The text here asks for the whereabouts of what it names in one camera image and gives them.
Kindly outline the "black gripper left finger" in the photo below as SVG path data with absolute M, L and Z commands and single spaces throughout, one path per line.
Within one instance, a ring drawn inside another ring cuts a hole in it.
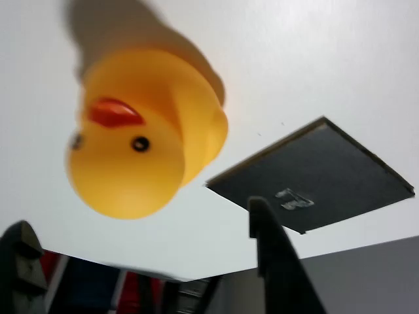
M 9 226 L 1 236 L 1 313 L 46 313 L 43 254 L 25 220 Z

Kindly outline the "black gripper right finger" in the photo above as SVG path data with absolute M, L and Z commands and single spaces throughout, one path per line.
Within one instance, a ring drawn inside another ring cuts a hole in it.
M 262 197 L 249 198 L 249 236 L 257 241 L 258 274 L 264 280 L 266 313 L 326 310 L 284 230 Z

